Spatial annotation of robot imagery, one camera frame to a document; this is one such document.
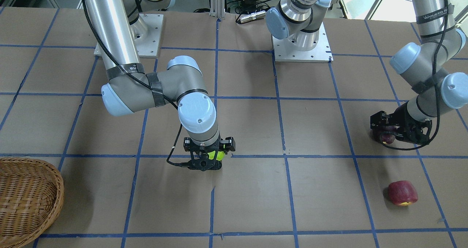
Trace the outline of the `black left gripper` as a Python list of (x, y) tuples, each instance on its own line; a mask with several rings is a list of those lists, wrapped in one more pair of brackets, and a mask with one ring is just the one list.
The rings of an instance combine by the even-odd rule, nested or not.
[(379, 126), (395, 126), (397, 130), (393, 132), (393, 135), (398, 141), (426, 145), (430, 141), (429, 132), (432, 129), (432, 121), (415, 120), (408, 113), (407, 104), (403, 104), (391, 114), (379, 111), (371, 115), (371, 130)]

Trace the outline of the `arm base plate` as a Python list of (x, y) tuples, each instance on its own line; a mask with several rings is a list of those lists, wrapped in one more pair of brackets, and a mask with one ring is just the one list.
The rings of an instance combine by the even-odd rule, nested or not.
[(124, 12), (89, 15), (101, 43), (95, 54), (119, 64), (139, 63), (142, 58), (157, 58), (163, 16), (139, 15), (133, 25)]
[(333, 61), (332, 51), (324, 24), (316, 32), (299, 31), (285, 39), (271, 37), (275, 60), (279, 62)]

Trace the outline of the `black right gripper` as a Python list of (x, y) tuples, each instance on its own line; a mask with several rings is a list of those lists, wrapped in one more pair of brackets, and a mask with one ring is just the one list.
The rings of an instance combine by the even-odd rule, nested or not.
[(233, 137), (226, 137), (222, 140), (220, 137), (212, 145), (196, 145), (191, 138), (184, 138), (184, 150), (190, 152), (191, 160), (183, 163), (183, 167), (190, 170), (219, 170), (222, 167), (221, 161), (209, 160), (207, 153), (211, 151), (235, 151), (235, 140)]

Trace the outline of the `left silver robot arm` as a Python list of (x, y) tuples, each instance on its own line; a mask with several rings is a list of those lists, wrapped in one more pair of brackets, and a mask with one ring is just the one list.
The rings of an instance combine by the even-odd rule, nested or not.
[[(279, 0), (266, 12), (271, 35), (298, 47), (301, 38), (316, 46), (320, 26), (332, 0)], [(390, 59), (390, 65), (417, 94), (393, 113), (370, 116), (373, 139), (386, 148), (395, 140), (415, 145), (431, 143), (441, 115), (467, 104), (467, 75), (449, 73), (443, 65), (465, 46), (467, 36), (455, 27), (450, 0), (412, 0), (421, 44), (408, 43)]]

